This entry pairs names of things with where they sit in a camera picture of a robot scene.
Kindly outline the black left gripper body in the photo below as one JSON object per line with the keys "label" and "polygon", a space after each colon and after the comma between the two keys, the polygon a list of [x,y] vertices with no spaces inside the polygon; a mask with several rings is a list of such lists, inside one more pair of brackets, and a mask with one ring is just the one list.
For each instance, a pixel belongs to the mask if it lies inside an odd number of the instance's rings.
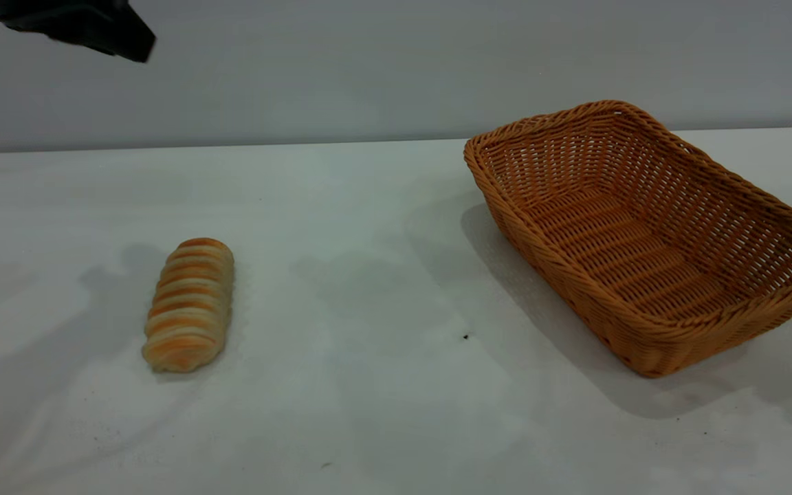
{"label": "black left gripper body", "polygon": [[0,24],[135,63],[157,40],[129,1],[0,1]]}

